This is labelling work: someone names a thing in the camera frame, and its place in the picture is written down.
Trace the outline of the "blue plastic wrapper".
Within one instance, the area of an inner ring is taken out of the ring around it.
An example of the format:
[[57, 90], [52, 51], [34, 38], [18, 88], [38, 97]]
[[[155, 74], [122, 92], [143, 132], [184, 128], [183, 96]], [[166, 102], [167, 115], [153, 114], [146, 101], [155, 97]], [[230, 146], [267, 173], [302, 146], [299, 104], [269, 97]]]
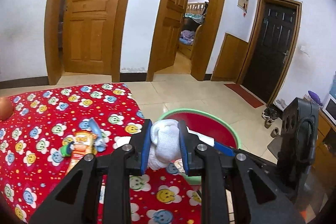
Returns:
[[94, 141], [94, 147], [97, 152], [103, 152], [106, 150], [106, 143], [102, 136], [102, 132], [96, 121], [91, 118], [88, 121], [88, 125], [91, 128], [92, 134], [96, 137]]

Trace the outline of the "closed wooden door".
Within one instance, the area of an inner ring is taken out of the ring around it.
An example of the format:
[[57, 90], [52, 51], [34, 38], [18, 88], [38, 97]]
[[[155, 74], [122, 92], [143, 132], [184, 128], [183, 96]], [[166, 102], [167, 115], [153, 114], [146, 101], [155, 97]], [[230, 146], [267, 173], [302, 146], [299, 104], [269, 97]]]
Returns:
[[118, 0], [66, 0], [63, 64], [67, 72], [111, 73]]

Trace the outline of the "white blue medicine box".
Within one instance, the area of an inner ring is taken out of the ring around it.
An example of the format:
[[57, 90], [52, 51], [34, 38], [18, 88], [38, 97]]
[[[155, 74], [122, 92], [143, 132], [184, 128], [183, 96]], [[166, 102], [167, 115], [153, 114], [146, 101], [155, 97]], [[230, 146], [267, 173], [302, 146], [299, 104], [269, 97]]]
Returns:
[[199, 140], [202, 141], [203, 143], [206, 143], [206, 144], [208, 144], [208, 145], [210, 145], [212, 147], [215, 145], [214, 138], [212, 138], [210, 136], [203, 135], [203, 134], [201, 134], [199, 132], [196, 132], [196, 131], [193, 131], [193, 130], [191, 130], [189, 128], [187, 128], [187, 130], [188, 130], [188, 132], [190, 134], [197, 135], [197, 137], [199, 138]]

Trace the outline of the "black entrance door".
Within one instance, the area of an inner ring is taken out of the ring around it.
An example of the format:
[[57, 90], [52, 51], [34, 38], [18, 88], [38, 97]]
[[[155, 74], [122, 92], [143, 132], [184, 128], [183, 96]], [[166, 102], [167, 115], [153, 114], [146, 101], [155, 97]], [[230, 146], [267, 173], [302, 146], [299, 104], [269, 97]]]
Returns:
[[268, 3], [243, 86], [268, 102], [284, 67], [295, 25], [295, 9]]

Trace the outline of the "red green trash bin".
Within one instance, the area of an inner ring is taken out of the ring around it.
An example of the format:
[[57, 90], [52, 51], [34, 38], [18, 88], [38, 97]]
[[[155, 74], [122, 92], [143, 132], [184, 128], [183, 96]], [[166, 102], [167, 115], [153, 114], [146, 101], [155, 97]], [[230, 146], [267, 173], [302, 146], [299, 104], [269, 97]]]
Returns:
[[[210, 113], [196, 109], [175, 109], [166, 112], [159, 118], [159, 120], [163, 119], [184, 121], [189, 129], [210, 136], [216, 142], [232, 147], [234, 151], [241, 146], [240, 139], [233, 128], [222, 119]], [[176, 180], [185, 179], [194, 188], [201, 186], [202, 179], [200, 176], [189, 177], [185, 175], [181, 159], [171, 162], [168, 167], [157, 171], [155, 174], [160, 177], [161, 181], [168, 182], [169, 184], [172, 184]]]

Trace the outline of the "orange snack packet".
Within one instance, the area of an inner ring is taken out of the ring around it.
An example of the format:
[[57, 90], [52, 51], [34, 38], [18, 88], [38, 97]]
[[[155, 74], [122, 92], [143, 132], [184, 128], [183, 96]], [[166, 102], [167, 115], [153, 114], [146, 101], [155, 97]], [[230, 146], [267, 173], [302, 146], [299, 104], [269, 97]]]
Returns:
[[73, 150], [71, 153], [70, 163], [66, 173], [68, 173], [86, 154], [96, 155], [94, 147], [95, 136], [91, 132], [78, 131], [75, 133]]

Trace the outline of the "wooden wall cabinet panel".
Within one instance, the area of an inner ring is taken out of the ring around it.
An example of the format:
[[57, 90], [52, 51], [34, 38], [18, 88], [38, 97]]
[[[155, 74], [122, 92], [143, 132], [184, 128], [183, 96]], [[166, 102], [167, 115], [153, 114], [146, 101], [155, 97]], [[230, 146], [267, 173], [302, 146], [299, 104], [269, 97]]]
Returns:
[[211, 81], [236, 83], [248, 53], [249, 44], [226, 33], [212, 73]]

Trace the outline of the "red door mat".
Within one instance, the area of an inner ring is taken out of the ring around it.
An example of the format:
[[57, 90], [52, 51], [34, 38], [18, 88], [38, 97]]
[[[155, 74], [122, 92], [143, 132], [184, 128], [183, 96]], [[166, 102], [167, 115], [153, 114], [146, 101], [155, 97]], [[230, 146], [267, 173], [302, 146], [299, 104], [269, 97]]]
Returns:
[[262, 101], [238, 84], [225, 84], [225, 86], [239, 95], [245, 102], [255, 109], [264, 105]]

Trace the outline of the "open wooden door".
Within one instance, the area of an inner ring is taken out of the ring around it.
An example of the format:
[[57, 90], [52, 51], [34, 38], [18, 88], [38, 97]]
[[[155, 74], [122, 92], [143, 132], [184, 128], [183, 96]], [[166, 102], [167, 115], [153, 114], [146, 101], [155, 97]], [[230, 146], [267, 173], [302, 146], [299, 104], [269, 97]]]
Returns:
[[174, 64], [188, 0], [167, 0], [155, 71]]

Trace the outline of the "shoes by door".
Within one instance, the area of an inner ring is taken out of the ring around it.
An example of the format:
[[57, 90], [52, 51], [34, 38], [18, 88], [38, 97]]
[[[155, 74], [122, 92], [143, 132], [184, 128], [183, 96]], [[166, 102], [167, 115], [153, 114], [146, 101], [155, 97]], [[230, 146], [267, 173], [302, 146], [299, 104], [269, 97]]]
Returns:
[[[261, 117], [264, 119], [264, 127], [265, 128], [270, 128], [270, 126], [273, 124], [273, 122], [278, 118], [278, 112], [274, 109], [274, 108], [271, 108], [271, 107], [267, 107], [263, 110], [262, 114], [261, 114]], [[277, 135], [279, 135], [280, 133], [280, 130], [275, 127], [270, 136], [272, 138], [275, 138]]]

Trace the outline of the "red smiley flower tablecloth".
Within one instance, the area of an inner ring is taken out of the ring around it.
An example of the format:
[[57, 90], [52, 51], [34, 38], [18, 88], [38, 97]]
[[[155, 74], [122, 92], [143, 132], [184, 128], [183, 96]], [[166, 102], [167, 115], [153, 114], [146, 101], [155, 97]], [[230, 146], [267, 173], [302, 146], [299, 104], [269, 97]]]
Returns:
[[[1, 122], [1, 197], [26, 223], [67, 174], [75, 133], [92, 132], [93, 118], [112, 153], [139, 133], [142, 112], [125, 84], [93, 84], [27, 92], [10, 97], [14, 111]], [[200, 223], [201, 198], [185, 179], [172, 184], [147, 169], [130, 176], [133, 223]]]

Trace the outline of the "bunk bed with bedding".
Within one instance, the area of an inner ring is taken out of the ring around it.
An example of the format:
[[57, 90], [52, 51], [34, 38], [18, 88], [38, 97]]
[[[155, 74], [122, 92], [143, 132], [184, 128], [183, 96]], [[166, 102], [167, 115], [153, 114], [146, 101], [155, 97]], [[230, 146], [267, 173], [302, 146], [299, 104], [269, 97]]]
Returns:
[[178, 50], [188, 59], [192, 59], [193, 46], [201, 32], [210, 0], [188, 3], [183, 18], [183, 26], [179, 37]]

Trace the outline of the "red apple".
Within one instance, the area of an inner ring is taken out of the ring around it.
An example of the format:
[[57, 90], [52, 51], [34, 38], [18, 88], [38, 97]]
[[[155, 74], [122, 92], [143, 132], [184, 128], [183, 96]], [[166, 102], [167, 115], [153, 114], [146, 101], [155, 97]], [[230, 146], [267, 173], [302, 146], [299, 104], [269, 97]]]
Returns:
[[5, 121], [13, 114], [14, 108], [11, 100], [7, 97], [0, 98], [0, 120]]

